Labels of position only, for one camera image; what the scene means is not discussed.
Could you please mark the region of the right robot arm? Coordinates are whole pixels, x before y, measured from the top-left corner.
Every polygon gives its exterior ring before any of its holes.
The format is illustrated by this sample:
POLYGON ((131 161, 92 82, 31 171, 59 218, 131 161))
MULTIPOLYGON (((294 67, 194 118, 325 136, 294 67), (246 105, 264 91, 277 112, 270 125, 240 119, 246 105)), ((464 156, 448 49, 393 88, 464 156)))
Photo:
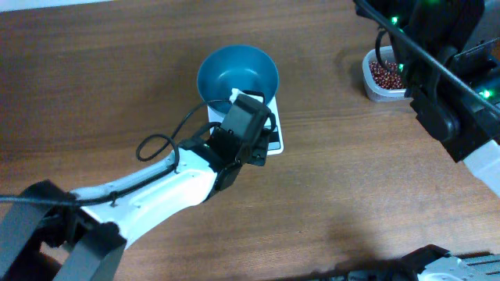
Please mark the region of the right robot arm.
POLYGON ((499 3, 355 0, 388 35, 420 125, 455 162, 499 192, 499 3))

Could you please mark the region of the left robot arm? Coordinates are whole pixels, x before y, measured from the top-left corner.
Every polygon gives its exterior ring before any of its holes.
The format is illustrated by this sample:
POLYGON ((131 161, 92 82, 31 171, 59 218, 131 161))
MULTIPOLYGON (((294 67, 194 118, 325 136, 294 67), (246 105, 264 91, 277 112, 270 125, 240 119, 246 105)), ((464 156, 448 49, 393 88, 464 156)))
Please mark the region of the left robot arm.
POLYGON ((70 192, 43 180, 2 196, 4 280, 111 280, 124 251, 170 216, 231 186, 245 164, 265 163, 270 128, 250 138, 211 124, 163 160, 70 192))

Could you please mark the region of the white digital kitchen scale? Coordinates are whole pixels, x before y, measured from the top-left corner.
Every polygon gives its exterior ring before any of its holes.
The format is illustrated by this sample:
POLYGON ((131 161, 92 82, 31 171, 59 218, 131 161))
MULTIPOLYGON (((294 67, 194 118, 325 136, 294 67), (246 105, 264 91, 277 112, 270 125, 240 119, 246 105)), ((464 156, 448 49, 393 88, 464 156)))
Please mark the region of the white digital kitchen scale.
MULTIPOLYGON (((280 117, 279 117, 276 98, 271 99, 271 101, 269 103, 269 108, 270 108, 271 112, 276 117, 276 128, 271 133, 269 144, 268 144, 267 155, 271 156, 271 155, 278 155, 278 154, 283 152, 284 142, 283 142, 283 136, 282 136, 281 127, 280 127, 280 117)), ((208 109, 208 119, 210 122, 222 122, 223 121, 223 117, 225 116, 223 113, 217 112, 216 110, 212 109, 209 106, 207 107, 207 109, 208 109)))

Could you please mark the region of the blue plastic bowl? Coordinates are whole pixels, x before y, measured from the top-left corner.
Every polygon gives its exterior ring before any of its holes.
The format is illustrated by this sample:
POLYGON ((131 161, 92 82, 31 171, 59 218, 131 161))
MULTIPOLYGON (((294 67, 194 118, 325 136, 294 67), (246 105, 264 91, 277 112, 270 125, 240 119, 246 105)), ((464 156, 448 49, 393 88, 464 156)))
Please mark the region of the blue plastic bowl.
POLYGON ((245 44, 222 47, 200 65, 196 85, 204 101, 219 116, 225 116, 233 89, 254 91, 264 95, 267 105, 276 96, 280 84, 276 63, 261 49, 245 44))

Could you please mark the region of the clear plastic bean container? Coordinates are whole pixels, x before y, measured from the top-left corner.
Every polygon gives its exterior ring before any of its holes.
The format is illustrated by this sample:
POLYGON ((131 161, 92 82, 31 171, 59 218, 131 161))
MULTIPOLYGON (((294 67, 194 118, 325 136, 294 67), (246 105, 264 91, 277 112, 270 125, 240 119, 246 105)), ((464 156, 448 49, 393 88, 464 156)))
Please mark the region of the clear plastic bean container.
POLYGON ((405 97, 405 88, 388 90, 380 87, 373 77, 370 70, 370 63, 377 62, 376 50, 373 49, 366 54, 362 61, 363 83, 366 96, 375 102, 392 102, 407 100, 405 97))

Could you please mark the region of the red beans pile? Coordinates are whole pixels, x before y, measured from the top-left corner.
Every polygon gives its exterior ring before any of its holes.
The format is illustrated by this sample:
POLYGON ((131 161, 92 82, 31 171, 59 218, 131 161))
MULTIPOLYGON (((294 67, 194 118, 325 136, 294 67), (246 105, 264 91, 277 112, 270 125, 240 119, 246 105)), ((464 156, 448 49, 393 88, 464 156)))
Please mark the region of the red beans pile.
POLYGON ((396 62, 386 61, 385 66, 389 68, 389 70, 383 68, 377 61, 369 63, 370 72, 376 85, 386 90, 403 89, 404 84, 399 73, 402 65, 396 62))

